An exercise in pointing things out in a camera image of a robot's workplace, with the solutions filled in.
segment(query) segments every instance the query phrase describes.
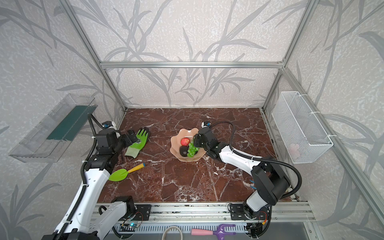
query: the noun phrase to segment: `wall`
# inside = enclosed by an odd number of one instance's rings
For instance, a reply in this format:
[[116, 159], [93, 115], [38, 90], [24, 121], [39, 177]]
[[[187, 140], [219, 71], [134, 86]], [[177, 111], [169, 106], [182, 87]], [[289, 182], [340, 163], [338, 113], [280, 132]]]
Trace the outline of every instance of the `wall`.
[[22, 163], [9, 151], [68, 93], [94, 96], [99, 120], [123, 112], [57, 1], [0, 3], [0, 238], [50, 234], [78, 189], [89, 151], [85, 125], [54, 164]]
[[[71, 0], [102, 61], [281, 61], [307, 1]], [[127, 106], [262, 106], [275, 69], [109, 69]]]
[[[288, 68], [384, 196], [383, 1], [330, 1], [318, 5]], [[284, 144], [267, 107], [282, 159]], [[384, 230], [331, 150], [311, 164], [295, 164], [325, 239], [384, 239]]]

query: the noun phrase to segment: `gardening glove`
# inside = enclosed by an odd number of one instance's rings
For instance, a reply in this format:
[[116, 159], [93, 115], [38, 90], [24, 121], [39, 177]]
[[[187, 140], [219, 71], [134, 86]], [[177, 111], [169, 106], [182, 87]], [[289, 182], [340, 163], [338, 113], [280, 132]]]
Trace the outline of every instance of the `gardening glove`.
[[136, 134], [137, 142], [128, 147], [125, 156], [131, 156], [136, 158], [139, 154], [139, 151], [144, 147], [145, 143], [147, 142], [149, 134], [150, 132], [147, 127], [140, 129], [139, 132]]

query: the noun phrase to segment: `wire mesh basket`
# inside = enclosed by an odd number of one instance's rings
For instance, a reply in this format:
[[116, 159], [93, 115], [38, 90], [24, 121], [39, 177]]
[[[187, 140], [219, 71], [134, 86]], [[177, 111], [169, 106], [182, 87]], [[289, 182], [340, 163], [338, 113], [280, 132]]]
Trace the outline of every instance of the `wire mesh basket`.
[[297, 91], [281, 92], [272, 116], [293, 163], [314, 162], [333, 146], [315, 113]]

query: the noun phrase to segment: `bowl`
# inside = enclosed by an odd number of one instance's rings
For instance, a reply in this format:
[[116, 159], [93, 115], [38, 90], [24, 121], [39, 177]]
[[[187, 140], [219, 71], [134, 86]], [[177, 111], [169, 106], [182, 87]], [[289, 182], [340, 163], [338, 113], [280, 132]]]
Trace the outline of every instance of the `bowl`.
[[206, 151], [200, 147], [198, 152], [193, 157], [183, 157], [180, 155], [181, 139], [187, 137], [191, 141], [193, 137], [199, 132], [197, 128], [187, 130], [185, 128], [180, 129], [179, 134], [170, 138], [170, 152], [182, 162], [195, 162], [198, 161]]

